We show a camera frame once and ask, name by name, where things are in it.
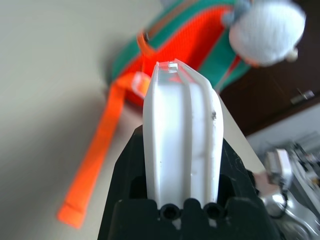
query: dark scratch mark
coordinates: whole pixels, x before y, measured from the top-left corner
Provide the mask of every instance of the dark scratch mark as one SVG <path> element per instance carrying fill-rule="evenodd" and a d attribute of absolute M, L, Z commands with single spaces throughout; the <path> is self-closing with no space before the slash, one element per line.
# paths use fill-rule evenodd
<path fill-rule="evenodd" d="M 212 112 L 211 118 L 213 121 L 217 119 L 217 113 L 215 111 Z"/>

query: backpack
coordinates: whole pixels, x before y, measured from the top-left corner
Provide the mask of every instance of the backpack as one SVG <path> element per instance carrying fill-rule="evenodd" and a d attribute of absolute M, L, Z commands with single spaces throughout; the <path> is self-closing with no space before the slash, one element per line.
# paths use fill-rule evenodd
<path fill-rule="evenodd" d="M 178 59 L 222 90 L 245 74 L 244 63 L 229 44 L 223 14 L 234 0 L 178 0 L 119 53 L 111 68 L 111 81 L 135 72 L 151 77 L 156 62 Z M 127 92 L 126 98 L 142 105 L 143 99 Z"/>

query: white plastic piece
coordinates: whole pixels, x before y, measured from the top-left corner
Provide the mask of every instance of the white plastic piece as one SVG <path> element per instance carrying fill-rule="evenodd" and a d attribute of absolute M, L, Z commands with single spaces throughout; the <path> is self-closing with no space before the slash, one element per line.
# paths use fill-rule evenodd
<path fill-rule="evenodd" d="M 281 185 L 284 190 L 290 187 L 293 171 L 286 150 L 276 149 L 274 152 L 267 152 L 265 169 L 273 184 Z"/>
<path fill-rule="evenodd" d="M 223 145 L 217 93 L 179 60 L 157 63 L 143 104 L 147 196 L 159 208 L 217 202 Z"/>

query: white pompom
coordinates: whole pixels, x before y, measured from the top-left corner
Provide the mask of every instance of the white pompom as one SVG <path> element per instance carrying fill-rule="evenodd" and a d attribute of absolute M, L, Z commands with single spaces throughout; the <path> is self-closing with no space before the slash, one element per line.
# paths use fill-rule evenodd
<path fill-rule="evenodd" d="M 289 63 L 293 63 L 298 59 L 298 49 L 294 48 L 292 49 L 287 56 L 285 57 L 285 59 L 289 62 Z"/>

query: black device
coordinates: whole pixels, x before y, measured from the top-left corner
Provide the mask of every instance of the black device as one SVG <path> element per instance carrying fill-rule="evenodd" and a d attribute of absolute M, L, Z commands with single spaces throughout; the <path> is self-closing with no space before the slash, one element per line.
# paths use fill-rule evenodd
<path fill-rule="evenodd" d="M 217 203 L 183 209 L 147 198 L 143 128 L 118 158 L 98 240 L 280 240 L 242 160 L 224 140 Z"/>

